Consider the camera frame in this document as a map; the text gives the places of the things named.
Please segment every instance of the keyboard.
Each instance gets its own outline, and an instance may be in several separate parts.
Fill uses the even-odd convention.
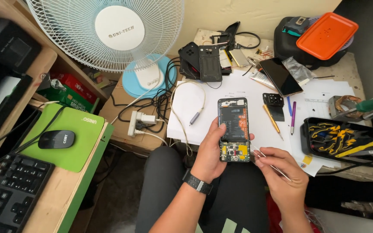
[[[54,164],[8,154],[0,163],[0,233],[20,233],[37,203]]]

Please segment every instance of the red box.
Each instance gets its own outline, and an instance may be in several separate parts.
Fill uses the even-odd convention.
[[[85,87],[73,75],[50,72],[50,77],[52,79],[58,79],[62,84],[66,84],[73,91],[85,98],[89,103],[94,104],[96,102],[97,96],[89,91],[89,89],[87,89],[87,87]]]

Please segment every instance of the electric fan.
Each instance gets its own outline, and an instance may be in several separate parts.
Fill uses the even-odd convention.
[[[154,97],[164,88],[165,75],[174,83],[176,70],[165,74],[165,55],[181,29],[183,0],[27,3],[45,34],[67,55],[101,71],[124,72],[123,88],[131,96]]]

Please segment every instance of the black watch strap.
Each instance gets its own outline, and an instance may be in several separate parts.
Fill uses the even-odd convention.
[[[210,194],[212,185],[207,184],[202,180],[199,180],[198,178],[194,177],[190,170],[187,169],[184,178],[182,179],[185,183],[189,184],[189,186],[193,187],[196,191],[201,192],[203,194]]]

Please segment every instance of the computer mouse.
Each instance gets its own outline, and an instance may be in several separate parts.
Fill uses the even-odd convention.
[[[38,140],[40,149],[69,148],[74,143],[75,134],[70,130],[53,130],[44,132]]]

